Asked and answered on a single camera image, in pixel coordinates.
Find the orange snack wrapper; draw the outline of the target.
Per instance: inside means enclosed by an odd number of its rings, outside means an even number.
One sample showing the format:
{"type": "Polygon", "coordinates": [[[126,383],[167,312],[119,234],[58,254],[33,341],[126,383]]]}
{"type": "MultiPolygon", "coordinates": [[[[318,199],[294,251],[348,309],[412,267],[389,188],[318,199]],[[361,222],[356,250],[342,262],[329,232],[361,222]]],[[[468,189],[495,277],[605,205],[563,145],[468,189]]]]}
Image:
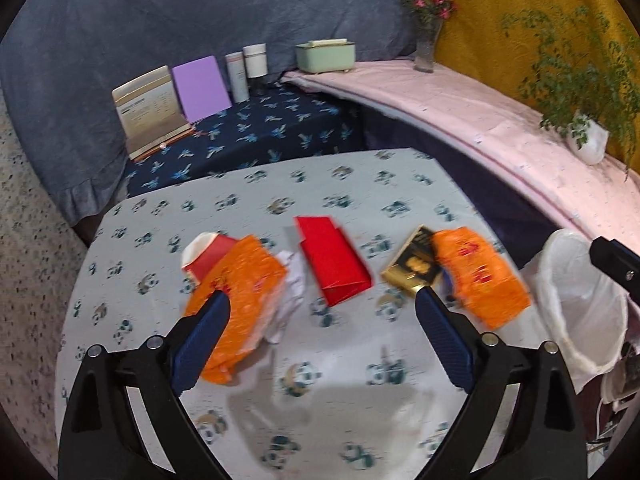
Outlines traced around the orange snack wrapper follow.
{"type": "Polygon", "coordinates": [[[218,385],[232,381],[235,365],[252,353],[277,313],[286,279],[286,267],[249,235],[238,240],[204,276],[186,304],[194,315],[216,290],[230,301],[229,322],[201,372],[218,385]]]}
{"type": "Polygon", "coordinates": [[[466,226],[437,231],[432,245],[454,296],[490,330],[513,321],[532,304],[523,282],[477,232],[466,226]]]}

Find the black and gold box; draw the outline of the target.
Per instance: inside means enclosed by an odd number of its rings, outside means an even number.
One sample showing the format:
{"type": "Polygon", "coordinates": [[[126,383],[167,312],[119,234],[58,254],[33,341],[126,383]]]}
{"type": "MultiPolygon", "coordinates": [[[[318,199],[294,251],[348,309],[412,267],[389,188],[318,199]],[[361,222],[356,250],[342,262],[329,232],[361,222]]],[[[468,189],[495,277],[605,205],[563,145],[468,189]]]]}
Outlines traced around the black and gold box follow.
{"type": "Polygon", "coordinates": [[[419,226],[381,273],[386,283],[415,297],[423,287],[432,287],[442,269],[432,245],[434,232],[419,226]]]}

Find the red and white paper cup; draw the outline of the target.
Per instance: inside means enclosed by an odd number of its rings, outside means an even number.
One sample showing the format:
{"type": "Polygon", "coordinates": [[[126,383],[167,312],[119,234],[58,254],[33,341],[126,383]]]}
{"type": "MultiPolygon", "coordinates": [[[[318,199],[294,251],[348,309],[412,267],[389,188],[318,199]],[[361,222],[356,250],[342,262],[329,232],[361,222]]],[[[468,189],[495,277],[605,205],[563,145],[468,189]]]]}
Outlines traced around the red and white paper cup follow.
{"type": "Polygon", "coordinates": [[[235,238],[219,232],[198,234],[182,252],[181,269],[200,284],[237,242],[235,238]]]}

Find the white tissue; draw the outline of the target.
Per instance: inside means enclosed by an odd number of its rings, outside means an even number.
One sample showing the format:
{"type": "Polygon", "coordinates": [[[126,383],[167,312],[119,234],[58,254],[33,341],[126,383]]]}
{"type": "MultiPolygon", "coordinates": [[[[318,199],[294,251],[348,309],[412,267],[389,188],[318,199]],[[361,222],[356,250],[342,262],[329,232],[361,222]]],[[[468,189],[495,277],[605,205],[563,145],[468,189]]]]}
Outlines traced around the white tissue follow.
{"type": "Polygon", "coordinates": [[[304,260],[299,252],[282,250],[278,261],[285,266],[284,291],[277,312],[266,329],[264,339],[268,344],[278,344],[292,318],[293,313],[304,302],[306,276],[304,260]]]}

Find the red paper packet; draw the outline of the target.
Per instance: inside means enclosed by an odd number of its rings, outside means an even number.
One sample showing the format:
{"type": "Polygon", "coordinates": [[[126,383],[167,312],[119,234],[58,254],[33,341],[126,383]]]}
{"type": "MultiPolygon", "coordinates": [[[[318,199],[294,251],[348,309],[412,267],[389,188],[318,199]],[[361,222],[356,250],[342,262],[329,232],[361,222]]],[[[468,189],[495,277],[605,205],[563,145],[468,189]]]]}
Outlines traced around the red paper packet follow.
{"type": "Polygon", "coordinates": [[[373,285],[372,274],[354,245],[331,217],[296,217],[300,248],[330,308],[373,285]]]}

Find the white trash bag bin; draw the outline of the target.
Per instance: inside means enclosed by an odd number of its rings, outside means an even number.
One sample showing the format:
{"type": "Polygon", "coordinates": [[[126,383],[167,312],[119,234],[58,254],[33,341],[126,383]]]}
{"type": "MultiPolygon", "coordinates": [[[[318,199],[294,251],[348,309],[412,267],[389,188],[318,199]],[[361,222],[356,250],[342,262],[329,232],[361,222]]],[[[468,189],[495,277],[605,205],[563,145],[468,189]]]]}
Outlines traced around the white trash bag bin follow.
{"type": "Polygon", "coordinates": [[[626,292],[591,263],[589,248],[560,229],[521,270],[577,392],[614,368],[628,326],[626,292]]]}

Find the panda print tablecloth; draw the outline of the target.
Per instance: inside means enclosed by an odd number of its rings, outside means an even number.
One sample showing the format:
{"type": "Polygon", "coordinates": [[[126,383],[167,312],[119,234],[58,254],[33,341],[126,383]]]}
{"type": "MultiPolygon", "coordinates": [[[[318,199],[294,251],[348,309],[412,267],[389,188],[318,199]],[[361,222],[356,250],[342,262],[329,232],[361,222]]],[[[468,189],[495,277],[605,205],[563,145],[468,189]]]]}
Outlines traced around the panda print tablecloth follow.
{"type": "Polygon", "coordinates": [[[182,402],[237,479],[412,479],[465,395],[450,384],[412,300],[382,271],[419,228],[460,226],[524,264],[549,230],[518,196],[413,150],[303,158],[160,188],[107,211],[70,296],[58,352],[63,415],[92,344],[137,347],[178,321],[194,286],[181,254],[198,234],[299,248],[295,221],[327,216],[363,258],[372,286],[328,307],[312,276],[277,344],[242,361],[227,385],[200,382],[182,402]]]}

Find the pink blanket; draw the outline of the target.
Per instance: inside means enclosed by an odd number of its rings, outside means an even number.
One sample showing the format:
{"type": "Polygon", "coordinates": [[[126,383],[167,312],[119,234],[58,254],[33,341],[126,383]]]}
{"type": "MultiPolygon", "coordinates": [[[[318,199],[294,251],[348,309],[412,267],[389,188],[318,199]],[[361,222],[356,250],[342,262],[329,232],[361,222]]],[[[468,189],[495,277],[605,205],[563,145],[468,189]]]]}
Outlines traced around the pink blanket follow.
{"type": "Polygon", "coordinates": [[[530,107],[442,65],[359,62],[347,72],[282,77],[406,122],[478,162],[562,228],[639,248],[639,177],[606,156],[589,166],[530,107]]]}

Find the green plant in white pot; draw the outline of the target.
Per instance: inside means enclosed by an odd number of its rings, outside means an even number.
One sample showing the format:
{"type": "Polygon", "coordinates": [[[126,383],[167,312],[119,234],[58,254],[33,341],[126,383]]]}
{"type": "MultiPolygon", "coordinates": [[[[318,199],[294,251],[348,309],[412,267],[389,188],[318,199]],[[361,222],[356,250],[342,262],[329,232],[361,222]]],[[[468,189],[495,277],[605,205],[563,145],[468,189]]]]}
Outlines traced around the green plant in white pot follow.
{"type": "Polygon", "coordinates": [[[518,93],[540,111],[541,128],[584,148],[588,127],[598,125],[629,170],[639,144],[638,32],[588,6],[506,13],[501,28],[533,41],[535,57],[518,93]]]}

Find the navy leaf print cloth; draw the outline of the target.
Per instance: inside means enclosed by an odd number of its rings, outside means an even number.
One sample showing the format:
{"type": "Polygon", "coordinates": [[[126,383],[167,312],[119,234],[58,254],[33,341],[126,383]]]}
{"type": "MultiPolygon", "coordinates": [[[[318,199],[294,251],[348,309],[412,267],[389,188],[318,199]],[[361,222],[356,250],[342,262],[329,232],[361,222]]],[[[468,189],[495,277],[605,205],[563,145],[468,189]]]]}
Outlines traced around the navy leaf print cloth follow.
{"type": "Polygon", "coordinates": [[[132,197],[228,171],[366,148],[358,105],[274,84],[261,96],[201,120],[194,133],[130,162],[124,190],[132,197]]]}

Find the purple notebook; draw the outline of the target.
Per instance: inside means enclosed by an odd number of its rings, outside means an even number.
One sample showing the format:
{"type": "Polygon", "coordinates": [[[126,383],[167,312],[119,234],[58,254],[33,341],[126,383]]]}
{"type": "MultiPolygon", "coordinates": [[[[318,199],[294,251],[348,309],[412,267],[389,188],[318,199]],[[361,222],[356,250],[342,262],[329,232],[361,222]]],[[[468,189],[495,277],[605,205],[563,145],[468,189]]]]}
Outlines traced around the purple notebook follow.
{"type": "Polygon", "coordinates": [[[191,124],[228,110],[231,106],[228,90],[213,55],[177,65],[171,71],[184,116],[191,124]]]}

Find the tall white bottle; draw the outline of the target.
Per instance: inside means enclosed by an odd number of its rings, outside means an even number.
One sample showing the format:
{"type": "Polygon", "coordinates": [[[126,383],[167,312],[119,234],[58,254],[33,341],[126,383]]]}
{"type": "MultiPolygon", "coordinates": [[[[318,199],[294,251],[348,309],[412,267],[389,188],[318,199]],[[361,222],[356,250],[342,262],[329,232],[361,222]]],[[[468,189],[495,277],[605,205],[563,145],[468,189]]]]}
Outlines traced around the tall white bottle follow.
{"type": "Polygon", "coordinates": [[[232,96],[235,103],[246,102],[250,98],[242,52],[232,52],[225,57],[232,96]]]}

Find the white jar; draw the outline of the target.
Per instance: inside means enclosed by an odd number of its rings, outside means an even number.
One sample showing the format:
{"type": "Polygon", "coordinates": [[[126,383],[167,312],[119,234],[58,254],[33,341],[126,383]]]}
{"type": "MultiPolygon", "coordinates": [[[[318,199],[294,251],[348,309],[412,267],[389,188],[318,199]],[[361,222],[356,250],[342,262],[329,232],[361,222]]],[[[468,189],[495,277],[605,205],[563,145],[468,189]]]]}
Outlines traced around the white jar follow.
{"type": "Polygon", "coordinates": [[[250,44],[243,48],[246,76],[248,79],[268,75],[267,49],[265,44],[250,44]]]}

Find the glass vase with pink flowers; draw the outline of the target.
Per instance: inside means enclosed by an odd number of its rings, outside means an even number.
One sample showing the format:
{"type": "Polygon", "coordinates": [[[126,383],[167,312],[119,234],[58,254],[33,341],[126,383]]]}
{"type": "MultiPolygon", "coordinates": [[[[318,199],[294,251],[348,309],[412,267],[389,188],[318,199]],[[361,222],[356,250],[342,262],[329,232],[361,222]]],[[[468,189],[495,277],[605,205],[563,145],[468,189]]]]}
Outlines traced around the glass vase with pink flowers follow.
{"type": "Polygon", "coordinates": [[[444,21],[456,12],[452,0],[399,0],[411,15],[416,29],[414,68],[421,73],[434,73],[435,47],[444,21]]]}

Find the blue grey drape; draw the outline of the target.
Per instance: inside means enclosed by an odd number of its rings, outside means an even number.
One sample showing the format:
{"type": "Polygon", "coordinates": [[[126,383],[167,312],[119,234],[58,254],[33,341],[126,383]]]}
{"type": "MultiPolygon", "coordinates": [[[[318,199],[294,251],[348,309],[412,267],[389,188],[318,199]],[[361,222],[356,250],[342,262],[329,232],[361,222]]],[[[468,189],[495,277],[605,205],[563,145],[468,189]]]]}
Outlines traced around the blue grey drape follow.
{"type": "Polygon", "coordinates": [[[27,0],[1,43],[1,88],[22,148],[67,222],[101,212],[122,180],[113,90],[154,68],[249,44],[278,76],[296,44],[346,38],[363,61],[413,48],[399,0],[27,0]]]}

